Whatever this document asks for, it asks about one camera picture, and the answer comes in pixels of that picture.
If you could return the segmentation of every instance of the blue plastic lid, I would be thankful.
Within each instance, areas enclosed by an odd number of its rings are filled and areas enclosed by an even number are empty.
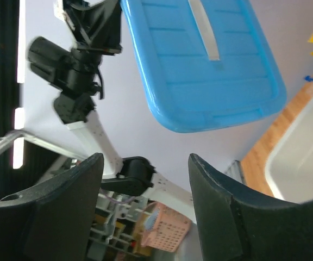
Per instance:
[[[285,86],[249,1],[121,4],[148,106],[166,128],[225,128],[284,107]]]

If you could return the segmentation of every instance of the laundry basket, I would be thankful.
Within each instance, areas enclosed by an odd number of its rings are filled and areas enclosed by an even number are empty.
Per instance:
[[[141,246],[150,246],[167,252],[176,251],[191,226],[191,220],[181,213],[161,204],[153,202],[146,211],[152,210],[143,226],[141,226]]]

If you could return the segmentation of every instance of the pink basket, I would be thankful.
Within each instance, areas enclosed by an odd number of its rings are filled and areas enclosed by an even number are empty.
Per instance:
[[[142,233],[141,246],[176,251],[190,229],[191,220],[159,202],[148,205],[146,210],[152,207],[155,217],[150,217],[152,225]]]

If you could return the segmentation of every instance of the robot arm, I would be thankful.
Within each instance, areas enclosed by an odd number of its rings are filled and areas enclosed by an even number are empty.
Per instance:
[[[59,89],[54,109],[83,144],[86,156],[104,155],[101,188],[159,201],[195,220],[191,194],[155,171],[143,157],[122,159],[113,148],[95,111],[91,96],[104,98],[99,65],[103,55],[120,53],[121,8],[119,0],[93,7],[84,1],[60,1],[59,11],[76,42],[70,51],[39,37],[28,54],[31,70]],[[94,81],[98,75],[100,83]]]

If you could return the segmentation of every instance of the black curtain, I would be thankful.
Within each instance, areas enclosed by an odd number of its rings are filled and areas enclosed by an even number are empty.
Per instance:
[[[0,0],[0,137],[14,129],[20,106],[17,76],[19,0]],[[12,169],[12,148],[0,156],[0,199],[30,187],[57,159],[56,153],[25,142],[24,165]]]

